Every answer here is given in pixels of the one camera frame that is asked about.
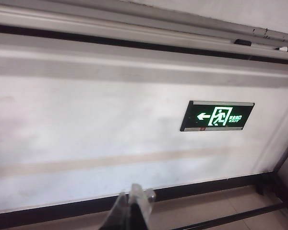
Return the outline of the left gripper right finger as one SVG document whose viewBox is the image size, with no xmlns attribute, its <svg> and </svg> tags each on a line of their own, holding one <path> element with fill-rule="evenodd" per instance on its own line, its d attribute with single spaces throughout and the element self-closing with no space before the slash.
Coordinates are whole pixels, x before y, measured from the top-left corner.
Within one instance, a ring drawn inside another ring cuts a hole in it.
<svg viewBox="0 0 288 230">
<path fill-rule="evenodd" d="M 153 189 L 144 190 L 139 184 L 132 184 L 129 192 L 129 229 L 148 230 L 156 193 Z"/>
</svg>

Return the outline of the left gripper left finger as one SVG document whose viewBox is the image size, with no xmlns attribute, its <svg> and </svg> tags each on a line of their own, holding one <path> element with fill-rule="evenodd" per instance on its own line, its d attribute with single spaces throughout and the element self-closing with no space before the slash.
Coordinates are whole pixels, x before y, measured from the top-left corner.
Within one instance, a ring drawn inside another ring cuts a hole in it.
<svg viewBox="0 0 288 230">
<path fill-rule="evenodd" d="M 99 230 L 131 230 L 130 192 L 121 192 Z"/>
</svg>

